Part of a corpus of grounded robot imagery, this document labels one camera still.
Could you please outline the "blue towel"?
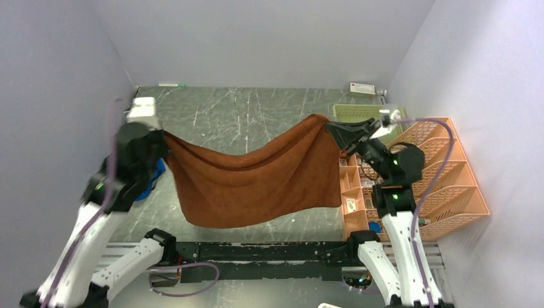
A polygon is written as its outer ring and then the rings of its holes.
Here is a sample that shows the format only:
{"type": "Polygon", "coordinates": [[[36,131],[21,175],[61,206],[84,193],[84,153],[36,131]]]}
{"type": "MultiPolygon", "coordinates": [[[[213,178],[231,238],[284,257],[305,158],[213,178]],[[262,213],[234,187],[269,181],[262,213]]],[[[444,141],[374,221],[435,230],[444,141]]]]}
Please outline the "blue towel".
{"type": "Polygon", "coordinates": [[[157,164],[155,165],[154,172],[152,174],[151,180],[147,184],[147,187],[140,195],[138,195],[138,197],[136,197],[135,201],[145,200],[155,189],[158,179],[164,174],[165,171],[166,167],[164,161],[160,158],[157,160],[157,164]]]}

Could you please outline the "brown towel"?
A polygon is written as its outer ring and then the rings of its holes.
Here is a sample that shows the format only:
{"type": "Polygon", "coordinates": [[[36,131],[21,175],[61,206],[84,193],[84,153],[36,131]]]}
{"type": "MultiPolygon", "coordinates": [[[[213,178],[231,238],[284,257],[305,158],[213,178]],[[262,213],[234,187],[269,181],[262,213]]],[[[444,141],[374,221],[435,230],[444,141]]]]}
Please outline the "brown towel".
{"type": "Polygon", "coordinates": [[[327,124],[326,116],[312,114],[243,155],[220,153],[166,132],[166,164],[186,220],[205,228],[239,228],[340,206],[339,148],[327,124]]]}

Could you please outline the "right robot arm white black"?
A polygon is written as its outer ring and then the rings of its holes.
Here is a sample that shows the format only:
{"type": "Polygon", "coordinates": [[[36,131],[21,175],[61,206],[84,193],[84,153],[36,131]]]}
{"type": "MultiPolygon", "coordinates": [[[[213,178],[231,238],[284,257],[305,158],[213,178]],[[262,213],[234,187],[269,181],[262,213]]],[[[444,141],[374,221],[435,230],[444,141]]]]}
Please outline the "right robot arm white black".
{"type": "Polygon", "coordinates": [[[407,142],[392,152],[379,139],[396,124],[397,120],[387,118],[327,124],[342,156],[358,154],[381,177],[372,187],[372,204],[395,257],[389,260],[377,233],[360,230],[348,237],[346,258],[355,266],[366,267],[386,307],[454,307],[443,298],[432,276],[421,239],[418,219],[425,197],[416,201],[412,184],[423,177],[425,154],[407,142]]]}

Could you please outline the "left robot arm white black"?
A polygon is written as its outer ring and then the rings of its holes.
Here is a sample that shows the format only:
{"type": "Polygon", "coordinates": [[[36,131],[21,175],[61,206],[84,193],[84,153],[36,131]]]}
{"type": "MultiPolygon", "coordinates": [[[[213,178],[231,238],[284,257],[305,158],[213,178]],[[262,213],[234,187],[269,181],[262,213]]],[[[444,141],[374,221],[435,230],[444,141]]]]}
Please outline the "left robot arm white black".
{"type": "Polygon", "coordinates": [[[131,122],[119,127],[111,154],[81,197],[59,260],[38,289],[22,295],[20,307],[108,307],[147,269],[178,261],[175,236],[155,228],[113,264],[96,270],[112,234],[151,185],[157,162],[167,153],[160,125],[131,122]]]}

